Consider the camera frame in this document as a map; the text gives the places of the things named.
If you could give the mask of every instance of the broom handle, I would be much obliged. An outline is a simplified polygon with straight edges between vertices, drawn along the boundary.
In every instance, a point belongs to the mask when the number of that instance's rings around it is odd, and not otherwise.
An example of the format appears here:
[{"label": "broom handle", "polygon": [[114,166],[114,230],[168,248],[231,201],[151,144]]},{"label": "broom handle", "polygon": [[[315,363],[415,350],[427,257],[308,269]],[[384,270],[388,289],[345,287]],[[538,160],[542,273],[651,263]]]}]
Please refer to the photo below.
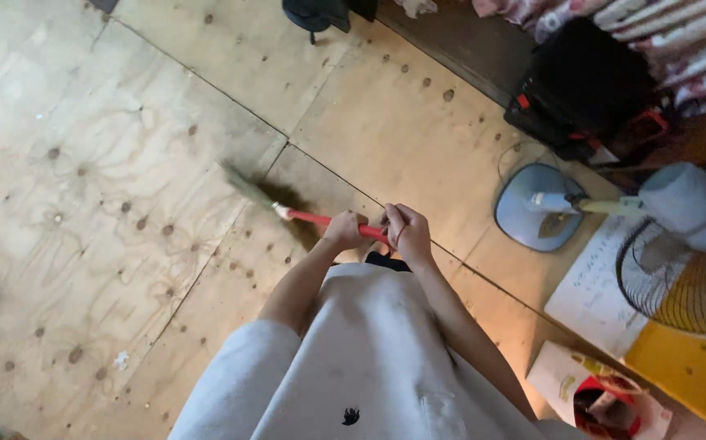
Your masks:
[{"label": "broom handle", "polygon": [[[295,209],[288,210],[288,216],[298,218],[305,222],[315,223],[316,225],[328,226],[331,223],[331,217],[325,215],[311,214],[309,212],[296,211]],[[375,240],[388,244],[388,237],[383,235],[383,230],[370,225],[358,225],[358,233],[362,236],[374,238]]]}]

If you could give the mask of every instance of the plywood floor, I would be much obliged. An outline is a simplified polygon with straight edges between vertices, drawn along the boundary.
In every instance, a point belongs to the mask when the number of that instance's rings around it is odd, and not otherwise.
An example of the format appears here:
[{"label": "plywood floor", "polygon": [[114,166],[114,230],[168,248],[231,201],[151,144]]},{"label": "plywood floor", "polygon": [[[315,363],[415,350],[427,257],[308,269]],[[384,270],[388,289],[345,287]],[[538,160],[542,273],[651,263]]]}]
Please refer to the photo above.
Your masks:
[{"label": "plywood floor", "polygon": [[170,432],[223,340],[305,255],[225,184],[221,158],[323,214],[422,211],[444,274],[520,377],[544,340],[578,343],[540,312],[602,218],[552,255],[492,220],[501,179],[545,149],[381,24],[307,37],[277,0],[121,0],[111,17],[0,0],[0,427]]}]

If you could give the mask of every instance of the red object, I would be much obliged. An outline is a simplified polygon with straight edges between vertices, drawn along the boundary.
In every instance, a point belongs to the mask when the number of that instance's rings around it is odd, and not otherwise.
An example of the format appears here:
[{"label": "red object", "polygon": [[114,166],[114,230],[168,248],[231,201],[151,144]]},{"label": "red object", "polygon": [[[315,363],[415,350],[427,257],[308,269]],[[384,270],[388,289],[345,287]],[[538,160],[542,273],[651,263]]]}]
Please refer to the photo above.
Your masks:
[{"label": "red object", "polygon": [[[328,226],[331,223],[331,217],[325,215],[311,214],[309,212],[296,211],[295,209],[288,210],[288,216],[291,218],[298,218],[299,220],[304,220],[305,222],[315,223],[316,225]],[[376,228],[370,225],[358,225],[358,233],[362,236],[369,238],[374,238],[375,240],[388,244],[388,237],[383,235],[383,230],[381,228]]]},{"label": "red object", "polygon": [[530,101],[527,100],[527,96],[522,93],[516,98],[516,101],[519,102],[519,105],[521,106],[522,109],[528,109],[530,108]]}]

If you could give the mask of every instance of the floral fabric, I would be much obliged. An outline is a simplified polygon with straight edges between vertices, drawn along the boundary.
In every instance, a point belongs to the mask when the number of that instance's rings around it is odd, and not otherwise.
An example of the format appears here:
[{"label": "floral fabric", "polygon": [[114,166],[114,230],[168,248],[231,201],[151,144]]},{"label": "floral fabric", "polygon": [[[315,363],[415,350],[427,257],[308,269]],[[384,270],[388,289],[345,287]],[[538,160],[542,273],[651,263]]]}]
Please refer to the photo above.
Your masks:
[{"label": "floral fabric", "polygon": [[706,0],[473,0],[480,16],[500,14],[543,42],[577,16],[649,61],[684,116],[706,113]]}]

